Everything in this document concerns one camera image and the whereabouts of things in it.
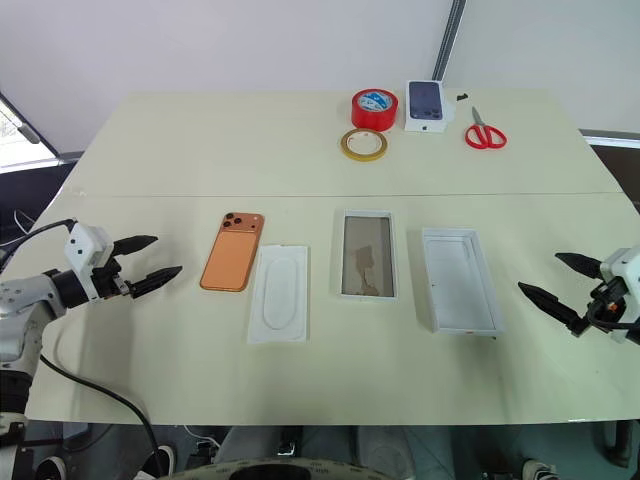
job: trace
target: scissors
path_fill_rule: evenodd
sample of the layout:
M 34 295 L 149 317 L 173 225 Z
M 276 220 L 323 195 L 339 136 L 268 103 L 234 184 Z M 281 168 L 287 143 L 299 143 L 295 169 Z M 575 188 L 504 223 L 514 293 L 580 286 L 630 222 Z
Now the scissors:
M 507 144 L 507 137 L 504 133 L 498 130 L 496 127 L 492 127 L 491 125 L 487 125 L 480 118 L 480 114 L 476 107 L 471 108 L 471 112 L 473 113 L 473 119 L 476 123 L 471 125 L 467 129 L 467 133 L 464 138 L 467 141 L 467 144 L 470 147 L 477 148 L 479 150 L 484 150 L 485 148 L 502 148 Z M 475 142 L 471 139 L 469 134 L 474 132 L 476 137 L 478 138 L 478 142 Z M 501 141 L 496 143 L 493 141 L 493 135 L 498 137 Z

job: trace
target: orange phone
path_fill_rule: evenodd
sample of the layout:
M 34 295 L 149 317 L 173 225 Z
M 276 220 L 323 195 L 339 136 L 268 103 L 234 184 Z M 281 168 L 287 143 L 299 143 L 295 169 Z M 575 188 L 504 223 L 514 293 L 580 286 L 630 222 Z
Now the orange phone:
M 227 213 L 204 267 L 205 290 L 240 292 L 247 286 L 264 217 L 257 213 Z

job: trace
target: phone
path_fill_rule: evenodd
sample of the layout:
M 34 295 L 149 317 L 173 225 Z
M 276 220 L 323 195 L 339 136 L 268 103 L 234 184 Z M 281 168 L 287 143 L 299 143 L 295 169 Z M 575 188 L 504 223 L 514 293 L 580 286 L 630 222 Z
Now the phone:
M 411 118 L 440 120 L 440 85 L 437 82 L 409 82 L 409 113 Z
M 263 225 L 264 217 L 257 213 L 227 213 L 204 267 L 200 286 L 205 290 L 244 290 Z

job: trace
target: table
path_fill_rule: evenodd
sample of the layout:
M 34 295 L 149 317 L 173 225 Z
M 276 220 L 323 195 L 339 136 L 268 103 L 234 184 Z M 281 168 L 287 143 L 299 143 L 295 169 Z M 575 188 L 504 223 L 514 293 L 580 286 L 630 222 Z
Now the table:
M 455 99 L 459 92 L 447 92 Z M 640 217 L 548 95 L 470 90 L 446 133 L 386 133 L 361 164 L 338 147 L 350 93 L 144 94 L 107 122 L 38 220 L 75 216 L 114 239 L 160 241 L 122 259 L 138 280 L 183 265 L 161 290 L 69 312 L 44 353 L 137 402 L 156 424 L 505 424 L 640 416 L 640 348 L 590 330 L 573 338 L 517 281 L 578 311 L 594 283 L 557 251 L 603 258 L 640 239 Z M 478 152 L 471 105 L 509 145 Z M 268 112 L 258 123 L 246 112 Z M 394 214 L 398 299 L 338 292 L 344 209 Z M 198 280 L 228 211 L 262 213 L 262 244 L 310 247 L 309 342 L 246 343 L 253 277 L 241 293 Z M 497 339 L 431 331 L 422 227 L 478 230 L 505 317 Z M 64 268 L 64 231 L 37 237 L 5 278 Z M 38 369 L 34 419 L 133 422 L 111 399 Z
M 468 90 L 443 134 L 405 132 L 403 95 L 389 149 L 345 159 L 353 92 L 142 94 L 107 121 L 65 185 L 101 196 L 344 196 L 591 193 L 621 189 L 543 90 Z M 509 137 L 469 148 L 471 107 Z
M 340 214 L 395 215 L 398 300 L 340 298 Z M 253 277 L 244 292 L 198 280 L 227 211 L 259 211 L 262 244 L 310 247 L 310 341 L 248 345 Z M 598 215 L 597 212 L 615 212 Z M 620 193 L 428 197 L 155 197 L 63 194 L 39 222 L 76 215 L 113 238 L 157 234 L 123 257 L 125 278 L 181 264 L 161 290 L 79 307 L 51 324 L 44 353 L 143 405 L 159 424 L 504 424 L 640 416 L 640 348 L 595 330 L 576 339 L 522 295 L 541 285 L 582 310 L 594 282 L 556 251 L 602 257 L 637 243 L 640 217 Z M 505 317 L 489 337 L 431 332 L 420 230 L 476 228 Z M 64 230 L 33 239 L 8 278 L 64 267 Z M 128 410 L 41 366 L 30 418 L 134 422 Z

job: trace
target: red scissors handle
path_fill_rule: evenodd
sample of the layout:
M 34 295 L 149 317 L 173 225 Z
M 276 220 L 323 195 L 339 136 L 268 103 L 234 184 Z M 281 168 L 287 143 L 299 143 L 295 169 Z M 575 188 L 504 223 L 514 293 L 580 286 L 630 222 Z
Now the red scissors handle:
M 478 139 L 477 142 L 469 135 L 471 132 L 475 134 Z M 493 135 L 498 137 L 500 141 L 495 142 L 493 140 Z M 502 148 L 507 144 L 507 137 L 505 134 L 491 125 L 471 125 L 467 129 L 467 133 L 464 138 L 470 147 L 477 148 L 479 150 L 484 150 L 485 148 Z

